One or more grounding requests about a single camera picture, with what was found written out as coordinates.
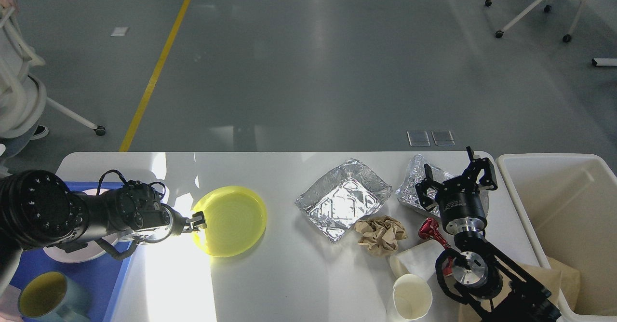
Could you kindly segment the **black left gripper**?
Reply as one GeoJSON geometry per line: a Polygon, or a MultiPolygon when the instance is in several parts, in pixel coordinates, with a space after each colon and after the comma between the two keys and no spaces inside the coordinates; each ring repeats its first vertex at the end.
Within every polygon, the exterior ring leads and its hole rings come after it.
{"type": "Polygon", "coordinates": [[[153,234],[145,238],[145,243],[159,243],[170,237],[180,236],[183,233],[199,232],[207,228],[203,211],[198,211],[192,217],[184,217],[171,206],[162,206],[163,225],[154,230],[153,234]]]}

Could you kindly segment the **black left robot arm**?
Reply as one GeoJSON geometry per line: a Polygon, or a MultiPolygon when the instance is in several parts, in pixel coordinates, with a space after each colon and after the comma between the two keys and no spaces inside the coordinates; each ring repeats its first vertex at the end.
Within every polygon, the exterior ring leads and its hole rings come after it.
{"type": "Polygon", "coordinates": [[[203,212],[184,217],[163,203],[153,183],[127,181],[95,195],[71,191],[55,174],[29,170],[1,179],[1,289],[22,253],[57,247],[66,253],[95,242],[115,260],[130,257],[142,243],[207,228],[203,212]]]}

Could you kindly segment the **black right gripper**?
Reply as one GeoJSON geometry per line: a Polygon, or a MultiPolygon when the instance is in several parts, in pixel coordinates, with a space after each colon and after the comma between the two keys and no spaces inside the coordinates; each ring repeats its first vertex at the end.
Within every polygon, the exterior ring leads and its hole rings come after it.
{"type": "Polygon", "coordinates": [[[491,160],[476,155],[470,146],[466,151],[469,165],[463,171],[463,178],[436,181],[431,166],[425,163],[425,177],[415,186],[420,206],[427,212],[438,206],[442,228],[452,236],[485,230],[487,219],[480,191],[498,189],[491,160]],[[430,189],[434,190],[434,197],[428,195],[430,189]]]}

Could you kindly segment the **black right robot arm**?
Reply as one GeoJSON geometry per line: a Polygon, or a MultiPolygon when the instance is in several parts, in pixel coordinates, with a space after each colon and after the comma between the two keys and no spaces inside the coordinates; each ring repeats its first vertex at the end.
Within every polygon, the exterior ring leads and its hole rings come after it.
{"type": "Polygon", "coordinates": [[[487,218],[481,191],[496,190],[495,170],[489,159],[466,148],[469,165],[456,177],[425,177],[415,186],[420,205],[438,208],[441,228],[454,237],[448,245],[434,220],[426,220],[419,235],[439,241],[444,250],[435,261],[443,293],[469,305],[482,322],[555,322],[561,311],[550,301],[551,291],[485,238],[487,218]]]}

